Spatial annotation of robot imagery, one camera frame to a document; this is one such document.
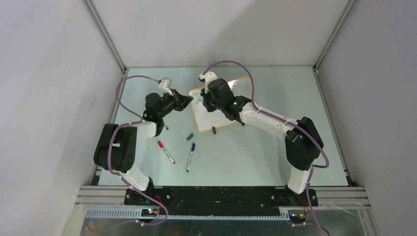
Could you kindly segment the green marker cap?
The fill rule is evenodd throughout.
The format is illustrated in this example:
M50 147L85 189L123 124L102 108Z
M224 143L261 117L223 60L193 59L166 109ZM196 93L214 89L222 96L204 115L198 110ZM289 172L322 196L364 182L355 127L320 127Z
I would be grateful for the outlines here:
M186 140L187 141L190 141L192 138L194 137L194 134L193 133L191 133L187 138L186 138Z

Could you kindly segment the yellow framed whiteboard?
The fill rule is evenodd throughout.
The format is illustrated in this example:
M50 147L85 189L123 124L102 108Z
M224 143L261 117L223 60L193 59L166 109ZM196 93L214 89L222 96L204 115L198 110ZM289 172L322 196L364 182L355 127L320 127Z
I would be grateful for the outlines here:
M214 112L209 113L203 106L203 99L200 96L201 89L203 89L204 87L195 88L190 91L189 95L193 97L191 107L198 131L211 131L211 128L213 126L216 129L218 129L220 127L230 125L232 123L243 123L238 116L239 112L243 109L243 106L246 103L250 102L252 92L250 78L240 77L226 82L228 83L234 95L237 96L234 104L237 104L236 108L239 108L238 112L230 113L225 110L216 110Z

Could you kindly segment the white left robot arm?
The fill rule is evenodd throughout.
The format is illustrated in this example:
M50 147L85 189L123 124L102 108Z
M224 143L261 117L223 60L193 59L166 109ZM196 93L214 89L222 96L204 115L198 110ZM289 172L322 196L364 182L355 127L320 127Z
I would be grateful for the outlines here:
M149 188L151 178L135 165L138 134L153 138L164 128L163 118L172 111L183 111L193 101L172 89L160 96L150 93L145 97L145 110L140 121L125 124L107 123L100 135L93 160L95 165L117 175L137 191L136 198L144 205L155 200L155 191Z

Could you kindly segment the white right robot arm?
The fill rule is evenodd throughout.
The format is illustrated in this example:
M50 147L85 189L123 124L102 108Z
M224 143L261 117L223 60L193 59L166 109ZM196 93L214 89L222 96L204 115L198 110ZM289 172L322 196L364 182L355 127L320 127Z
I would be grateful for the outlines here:
M291 166L286 199L291 205L300 205L306 198L304 190L313 163L323 153L324 143L314 122L308 117L290 119L265 110L248 97L234 95L229 84L216 75L200 75L199 81L204 83L200 95L207 112L219 111L230 121L253 125L284 142Z

